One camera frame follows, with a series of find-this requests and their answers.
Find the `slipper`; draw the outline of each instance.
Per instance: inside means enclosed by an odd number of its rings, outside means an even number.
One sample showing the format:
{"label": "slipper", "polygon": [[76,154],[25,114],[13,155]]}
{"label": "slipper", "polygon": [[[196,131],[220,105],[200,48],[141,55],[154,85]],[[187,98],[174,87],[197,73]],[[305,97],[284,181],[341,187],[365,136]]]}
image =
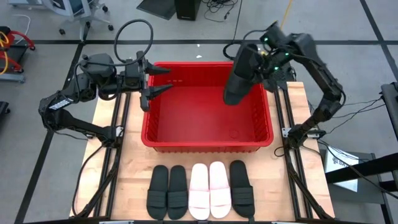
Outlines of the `slipper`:
{"label": "slipper", "polygon": [[147,196],[147,211],[153,219],[163,220],[166,216],[166,193],[168,180],[169,170],[167,170],[166,166],[155,166],[154,171],[152,172]]}
{"label": "slipper", "polygon": [[244,162],[231,163],[229,178],[231,179],[232,207],[238,215],[253,218],[255,212],[253,187],[250,185]]}
{"label": "slipper", "polygon": [[210,215],[210,192],[207,166],[195,164],[192,167],[189,186],[189,212],[197,220],[206,220]]}
{"label": "slipper", "polygon": [[188,210],[187,175],[182,166],[170,170],[169,192],[167,193],[167,213],[171,220],[182,218]]}
{"label": "slipper", "polygon": [[222,162],[210,164],[210,212],[215,218],[227,216],[231,210],[231,189]]}

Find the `power cord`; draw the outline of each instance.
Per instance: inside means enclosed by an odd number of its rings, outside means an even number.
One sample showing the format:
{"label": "power cord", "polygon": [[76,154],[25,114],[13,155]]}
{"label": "power cord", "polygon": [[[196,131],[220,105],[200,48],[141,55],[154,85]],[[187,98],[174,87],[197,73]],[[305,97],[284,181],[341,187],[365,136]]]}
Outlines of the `power cord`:
{"label": "power cord", "polygon": [[373,104],[375,104],[378,100],[374,101],[373,103],[371,103],[370,105],[365,106],[364,108],[358,110],[357,112],[353,113],[353,115],[348,118],[347,120],[345,120],[344,122],[342,122],[341,124],[337,125],[336,127],[334,127],[331,131],[329,131],[327,134],[332,133],[334,130],[336,130],[337,128],[341,127],[342,125],[344,125],[345,123],[347,123],[349,120],[353,119],[355,117],[355,115],[357,115],[360,112],[363,112],[366,108],[369,108],[370,106],[372,106]]}
{"label": "power cord", "polygon": [[[378,109],[378,108],[383,107],[383,106],[385,106],[385,105],[386,105],[386,104],[382,104],[382,105],[379,105],[379,106],[376,106],[376,107],[373,107],[373,108],[370,108],[370,109],[367,109],[367,110],[362,110],[361,112],[358,112],[358,113],[363,113],[363,112],[375,110],[375,109]],[[349,115],[351,115],[351,114],[355,114],[355,113],[357,113],[357,112],[349,113],[349,114],[346,114],[346,115],[343,115],[343,116],[332,117],[332,118],[344,118],[344,117],[347,117],[347,116],[349,116]]]}
{"label": "power cord", "polygon": [[78,174],[78,177],[77,177],[75,193],[73,193],[73,199],[72,199],[72,212],[73,212],[74,216],[77,216],[77,212],[76,212],[76,209],[75,209],[75,200],[76,200],[77,192],[78,192],[79,185],[80,185],[81,173],[83,172],[83,169],[85,168],[87,162],[93,156],[95,156],[103,147],[104,147],[104,143],[102,143],[102,145],[99,148],[97,148],[89,157],[87,157],[86,161],[83,163],[83,165],[81,165],[81,168],[80,168],[80,171],[79,171],[79,174]]}
{"label": "power cord", "polygon": [[54,132],[55,134],[59,134],[59,135],[63,135],[63,136],[68,136],[68,137],[71,137],[71,138],[76,139],[76,140],[88,141],[87,138],[79,138],[79,137],[75,137],[75,136],[73,136],[73,135],[71,135],[71,134],[59,133],[58,131],[54,131],[54,130],[53,130],[53,132]]}
{"label": "power cord", "polygon": [[238,30],[239,18],[240,18],[240,16],[241,16],[242,2],[243,2],[243,0],[241,0],[241,5],[240,5],[240,7],[239,7],[238,19],[237,19],[236,25],[235,25],[234,37],[232,38],[231,43],[225,45],[224,48],[223,48],[223,55],[224,55],[226,58],[230,59],[230,60],[234,60],[235,58],[232,57],[232,56],[229,56],[229,55],[226,53],[226,49],[227,49],[228,47],[234,45],[234,44],[242,44],[242,41],[240,41],[240,40],[235,41],[236,31]]}
{"label": "power cord", "polygon": [[372,103],[373,101],[377,101],[377,100],[380,100],[380,98],[374,99],[374,100],[369,100],[369,101],[364,101],[364,102],[346,103],[345,106],[352,106],[352,105],[360,105],[360,104]]}
{"label": "power cord", "polygon": [[[232,0],[208,0],[207,2],[205,2],[204,0],[202,0],[202,2],[205,3],[208,8],[204,14],[205,19],[207,19],[209,21],[213,21],[213,22],[224,22],[228,18],[229,12],[231,12],[231,10],[234,8],[235,4],[238,3],[238,1],[239,0],[236,0],[236,2],[234,2]],[[232,7],[224,15],[223,21],[217,21],[215,19],[210,19],[210,18],[206,17],[207,12],[211,12],[214,14],[214,13],[217,13],[221,8],[223,8],[225,6],[232,6]]]}
{"label": "power cord", "polygon": [[[118,134],[117,138],[120,137],[123,133],[124,133],[124,128],[123,128],[123,130]],[[76,209],[75,209],[75,200],[76,200],[77,192],[78,192],[78,189],[79,189],[81,174],[83,173],[83,170],[84,170],[86,164],[88,163],[88,161],[89,161],[92,157],[94,157],[94,156],[104,147],[104,145],[105,145],[105,143],[102,143],[102,145],[101,145],[99,148],[97,148],[93,153],[91,153],[90,156],[87,157],[87,159],[86,159],[86,161],[83,163],[83,165],[81,165],[81,168],[80,168],[80,171],[79,171],[79,174],[78,174],[78,179],[77,179],[77,183],[76,183],[75,192],[74,192],[74,194],[73,194],[73,199],[72,199],[72,212],[73,212],[73,215],[74,215],[75,217],[78,216],[78,213],[76,212]],[[107,176],[106,178],[108,178],[108,177],[113,178],[113,177],[114,177],[114,175],[115,175],[116,173],[115,173],[115,172],[112,172],[112,170],[114,169],[115,166],[116,166],[116,163],[114,162],[113,165],[112,165],[112,168],[111,168],[111,170],[109,171],[109,174],[108,174],[108,176]],[[94,193],[94,195],[96,195],[96,194],[100,191],[101,188],[105,187],[104,184],[105,184],[105,183],[102,183],[102,185],[100,185],[100,186],[98,187],[98,189],[97,189],[97,191]]]}
{"label": "power cord", "polygon": [[[309,150],[309,151],[312,151],[312,152],[315,152],[315,153],[321,155],[318,151],[316,151],[316,150],[314,150],[314,149],[311,149],[311,148],[309,148],[309,147],[307,147],[307,146],[304,146],[304,145],[303,145],[302,147],[304,147],[304,149],[307,149],[307,150]],[[274,155],[275,155],[276,157],[283,157],[285,154],[281,154],[281,155],[276,154],[276,152],[278,151],[278,149],[283,149],[283,146],[280,146],[280,147],[277,147],[276,149],[274,149]]]}

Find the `black cable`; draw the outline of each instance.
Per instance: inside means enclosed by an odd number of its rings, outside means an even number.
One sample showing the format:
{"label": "black cable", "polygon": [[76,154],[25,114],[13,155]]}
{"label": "black cable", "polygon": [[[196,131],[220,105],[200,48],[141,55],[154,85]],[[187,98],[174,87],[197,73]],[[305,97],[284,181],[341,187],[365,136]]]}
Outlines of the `black cable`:
{"label": "black cable", "polygon": [[276,149],[274,150],[274,155],[275,155],[276,157],[282,157],[282,156],[284,156],[285,154],[282,154],[282,155],[277,155],[277,154],[276,154],[276,151],[278,151],[278,149],[283,149],[283,146],[279,146],[278,148],[276,148]]}
{"label": "black cable", "polygon": [[[235,4],[238,3],[239,0],[237,0],[236,2],[232,1],[232,0],[209,0],[208,2],[205,2],[204,0],[202,0],[203,3],[206,4],[207,6],[207,11],[204,14],[205,19],[209,20],[209,21],[213,21],[213,22],[224,22],[226,20],[226,18],[229,15],[229,12],[231,12],[231,10],[234,8]],[[224,15],[224,20],[223,21],[217,21],[215,19],[210,19],[206,17],[207,12],[211,12],[211,13],[216,13],[219,11],[219,9],[223,8],[224,6],[232,6],[228,12]]]}
{"label": "black cable", "polygon": [[79,82],[77,80],[77,68],[79,67],[79,63],[76,63],[75,68],[73,69],[73,75],[75,76],[75,83],[76,83],[76,87],[77,87],[77,100],[76,103],[78,103],[80,101],[80,86],[79,86]]}
{"label": "black cable", "polygon": [[370,184],[372,184],[373,186],[375,186],[375,188],[379,189],[381,192],[384,192],[388,195],[390,195],[391,197],[398,199],[398,196],[390,193],[388,190],[378,186],[377,184],[373,183],[371,180],[369,180],[368,178],[366,178],[364,175],[362,175],[358,170],[356,170],[353,166],[349,165],[348,163],[346,163],[345,161],[341,160],[339,157],[335,156],[332,151],[329,149],[329,147],[327,147],[328,151],[330,152],[330,154],[338,159],[339,161],[341,161],[342,163],[344,163],[346,166],[348,166],[352,171],[354,171],[354,173],[356,173],[358,176],[360,176],[361,178],[363,178],[364,180],[368,181]]}
{"label": "black cable", "polygon": [[78,189],[79,189],[81,173],[83,172],[83,169],[85,168],[87,162],[88,162],[93,156],[95,156],[95,154],[97,154],[97,153],[100,151],[100,149],[102,149],[102,148],[104,147],[104,145],[105,145],[105,143],[102,143],[102,145],[101,145],[99,148],[97,148],[89,157],[87,157],[86,161],[83,163],[83,165],[82,165],[81,168],[80,168],[80,171],[79,171],[79,174],[78,174],[78,177],[77,177],[77,183],[76,183],[75,193],[73,194],[73,199],[72,199],[72,212],[73,212],[74,216],[77,216],[77,212],[76,212],[76,209],[75,209],[75,200],[76,200],[77,192],[78,192]]}
{"label": "black cable", "polygon": [[377,101],[371,103],[368,106],[365,106],[364,108],[360,109],[359,111],[355,112],[350,118],[348,118],[346,121],[344,121],[343,123],[337,125],[336,127],[334,127],[331,131],[329,131],[327,134],[332,133],[335,129],[341,127],[343,124],[347,123],[349,120],[353,119],[355,117],[355,115],[357,115],[358,113],[362,112],[363,110],[365,110],[366,108],[369,108],[370,106],[372,106],[373,104],[375,104]]}
{"label": "black cable", "polygon": [[[309,151],[313,151],[313,152],[316,152],[318,155],[321,155],[318,151],[316,151],[316,150],[314,150],[314,149],[310,149],[309,147],[304,146],[304,145],[303,145],[303,147],[304,147],[304,149],[308,149]],[[275,155],[276,157],[282,157],[282,156],[285,155],[285,154],[282,154],[282,155],[277,155],[277,154],[276,154],[276,151],[278,151],[278,149],[282,149],[282,148],[283,148],[283,146],[280,146],[280,147],[278,147],[278,148],[276,148],[276,149],[274,150],[274,155]]]}
{"label": "black cable", "polygon": [[59,133],[58,131],[54,131],[54,130],[52,130],[55,134],[59,134],[59,135],[63,135],[63,136],[69,136],[69,137],[71,137],[71,138],[73,138],[73,139],[76,139],[76,140],[82,140],[82,141],[87,141],[88,139],[87,138],[78,138],[78,137],[75,137],[75,136],[73,136],[73,135],[71,135],[71,134],[66,134],[66,133]]}
{"label": "black cable", "polygon": [[[123,130],[118,134],[118,136],[116,136],[117,138],[120,137],[122,134],[124,134],[124,128],[123,128]],[[93,156],[95,156],[95,154],[97,154],[97,153],[100,151],[100,149],[102,149],[102,148],[105,146],[105,144],[106,144],[105,142],[102,143],[102,145],[101,145],[99,148],[97,148],[89,157],[87,157],[86,161],[83,163],[83,165],[82,165],[81,168],[80,168],[80,171],[79,171],[79,174],[78,174],[77,183],[76,183],[75,193],[73,194],[73,200],[72,200],[72,212],[73,212],[74,216],[77,216],[77,212],[76,212],[76,210],[75,210],[75,200],[76,200],[77,192],[78,192],[78,189],[79,189],[79,184],[80,184],[81,174],[83,173],[83,169],[85,168],[87,162],[88,162]],[[109,174],[108,174],[107,178],[108,178],[108,177],[113,178],[113,175],[116,174],[116,173],[111,174],[111,170],[109,171]],[[100,186],[98,187],[97,191],[96,191],[94,194],[97,194],[97,193],[100,191],[100,189],[101,189],[102,187],[104,187],[104,186],[103,186],[104,184],[105,184],[105,182],[104,182],[102,185],[100,185]]]}
{"label": "black cable", "polygon": [[359,104],[364,104],[364,103],[372,103],[373,101],[380,100],[381,98],[375,99],[375,100],[369,100],[369,101],[364,101],[364,102],[357,102],[357,103],[347,103],[345,106],[352,106],[352,105],[359,105]]}
{"label": "black cable", "polygon": [[356,158],[356,157],[347,155],[347,154],[345,154],[342,150],[337,149],[337,148],[331,146],[330,144],[328,144],[328,143],[325,142],[325,141],[322,141],[321,139],[318,140],[318,143],[321,144],[321,145],[323,145],[323,146],[326,146],[326,147],[332,147],[338,154],[344,156],[345,158],[353,159],[353,160],[358,160],[358,161],[361,161],[361,162],[367,162],[367,161],[369,161],[368,159],[358,159],[358,158]]}
{"label": "black cable", "polygon": [[239,41],[235,41],[236,31],[238,30],[239,18],[240,18],[240,16],[241,16],[242,2],[243,2],[243,0],[241,0],[241,5],[240,5],[240,7],[239,7],[238,20],[236,21],[236,25],[235,25],[234,37],[232,38],[231,43],[225,45],[224,48],[223,48],[223,55],[224,55],[226,58],[230,59],[230,60],[234,60],[235,57],[229,56],[229,55],[226,53],[226,49],[227,49],[229,46],[232,46],[232,45],[234,45],[234,44],[242,44],[242,41],[240,41],[240,40],[239,40]]}
{"label": "black cable", "polygon": [[[149,43],[148,43],[148,46],[145,49],[144,53],[140,57],[136,58],[135,60],[132,60],[131,62],[126,62],[125,60],[123,60],[119,57],[118,50],[117,50],[118,40],[119,40],[120,33],[123,31],[123,29],[126,28],[128,25],[133,24],[135,22],[143,22],[148,25],[148,27],[150,29]],[[87,63],[92,64],[92,65],[103,65],[103,66],[112,66],[112,67],[124,67],[126,65],[132,65],[132,64],[138,62],[140,59],[142,59],[148,53],[153,42],[154,42],[154,28],[152,27],[152,25],[144,19],[133,19],[133,20],[128,21],[127,23],[123,24],[123,26],[116,33],[116,37],[115,37],[114,43],[113,43],[114,54],[115,54],[116,58],[123,63],[99,63],[99,62],[91,62],[91,61],[87,61]]]}
{"label": "black cable", "polygon": [[304,149],[308,149],[309,151],[312,151],[312,152],[317,153],[319,156],[321,155],[321,153],[318,152],[318,151],[316,151],[315,149],[311,149],[311,148],[309,148],[309,147],[307,147],[307,146],[304,146],[304,145],[302,145],[302,147],[304,147]]}
{"label": "black cable", "polygon": [[[363,112],[371,111],[371,110],[374,110],[374,109],[378,109],[378,108],[380,108],[382,106],[385,106],[385,105],[386,104],[382,104],[380,106],[376,106],[376,107],[373,107],[373,108],[370,108],[370,109],[367,109],[367,110],[362,110],[361,112],[358,112],[358,113],[363,113]],[[355,112],[354,113],[349,113],[349,114],[346,114],[346,115],[343,115],[343,116],[332,117],[332,118],[344,118],[344,117],[347,117],[347,116],[349,116],[351,114],[355,114]]]}

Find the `wooden table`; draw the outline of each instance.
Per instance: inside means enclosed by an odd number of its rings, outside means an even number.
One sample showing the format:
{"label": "wooden table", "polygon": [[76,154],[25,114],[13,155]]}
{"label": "wooden table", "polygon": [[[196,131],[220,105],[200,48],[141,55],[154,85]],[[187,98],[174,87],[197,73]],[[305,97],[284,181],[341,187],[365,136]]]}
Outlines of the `wooden table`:
{"label": "wooden table", "polygon": [[[307,97],[301,82],[289,83],[289,95],[295,123],[302,123],[309,116]],[[283,94],[280,92],[284,121],[287,124]],[[183,165],[187,170],[188,185],[192,166],[201,162],[210,165],[213,161],[224,162],[227,169],[229,164],[236,159],[245,162],[250,183],[254,189],[256,206],[256,221],[294,221],[292,200],[287,178],[287,171],[283,157],[276,157],[274,149],[282,145],[279,123],[275,107],[275,99],[272,93],[267,93],[269,108],[271,111],[274,141],[268,147],[262,147],[257,152],[250,154],[240,153],[191,153],[191,154],[161,154],[154,149],[146,147],[141,141],[141,128],[144,113],[139,107],[139,94],[133,93],[130,101],[129,116],[125,131],[121,162],[119,165],[118,182],[114,197],[114,205],[111,218],[113,220],[151,220],[146,210],[147,190],[149,188],[152,170],[156,165],[162,164],[169,169],[174,165]],[[123,112],[122,99],[119,110],[119,122]],[[113,113],[113,101],[98,100],[93,123],[99,126],[108,126],[111,123]],[[306,140],[305,146],[318,150],[316,140]],[[86,147],[84,160],[98,147],[97,139],[90,140]],[[80,180],[80,188],[76,198],[76,209],[81,211],[88,203],[91,196],[98,188],[101,169],[104,159],[103,149],[87,163]],[[322,161],[317,153],[302,148],[301,150],[305,176],[309,191],[325,211],[334,216],[330,200],[328,186],[323,171]],[[300,202],[301,216],[305,216],[305,209],[301,191],[297,188]],[[105,212],[105,204],[108,193],[104,193],[101,214]],[[189,211],[181,220],[194,220]],[[247,221],[231,209],[231,212],[221,220]]]}

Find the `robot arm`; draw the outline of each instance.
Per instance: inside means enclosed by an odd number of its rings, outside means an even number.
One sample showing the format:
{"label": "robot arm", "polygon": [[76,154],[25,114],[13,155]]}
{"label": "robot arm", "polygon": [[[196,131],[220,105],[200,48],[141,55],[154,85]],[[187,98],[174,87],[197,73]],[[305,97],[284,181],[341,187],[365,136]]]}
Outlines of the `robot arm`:
{"label": "robot arm", "polygon": [[139,91],[141,109],[148,111],[149,100],[168,90],[172,85],[147,86],[146,74],[158,75],[168,73],[169,70],[153,66],[142,54],[141,51],[137,52],[137,58],[141,59],[137,63],[126,65],[125,70],[119,74],[115,67],[109,66],[113,61],[108,54],[96,54],[90,57],[84,55],[83,60],[77,65],[83,73],[75,75],[64,90],[57,91],[40,101],[39,114],[44,126],[52,131],[71,129],[88,137],[96,136],[105,146],[116,142],[118,135],[115,127],[99,127],[76,119],[64,107],[94,100],[97,92],[101,99],[112,100],[120,93]]}
{"label": "robot arm", "polygon": [[270,53],[259,55],[254,44],[241,46],[224,91],[224,102],[229,105],[238,104],[249,93],[251,87],[260,82],[263,82],[266,90],[273,92],[277,89],[275,72],[291,60],[302,64],[321,88],[323,97],[311,117],[289,131],[289,146],[300,147],[309,130],[321,122],[328,121],[344,105],[343,87],[319,58],[311,35],[285,36],[277,24],[273,23],[260,40],[271,48]]}

